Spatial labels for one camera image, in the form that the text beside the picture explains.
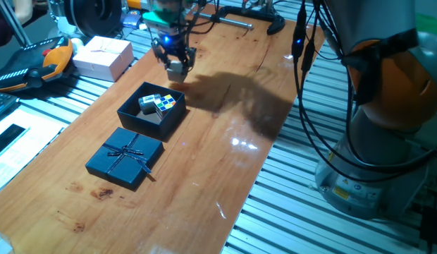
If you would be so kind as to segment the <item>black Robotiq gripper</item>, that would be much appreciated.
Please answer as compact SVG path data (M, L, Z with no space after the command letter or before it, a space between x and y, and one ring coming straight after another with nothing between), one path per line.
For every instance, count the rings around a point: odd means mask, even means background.
M159 63L168 69L171 60L168 55L179 59L185 59L184 69L193 68L197 49L189 44L189 33L185 28L157 29L156 37L152 40L152 51Z

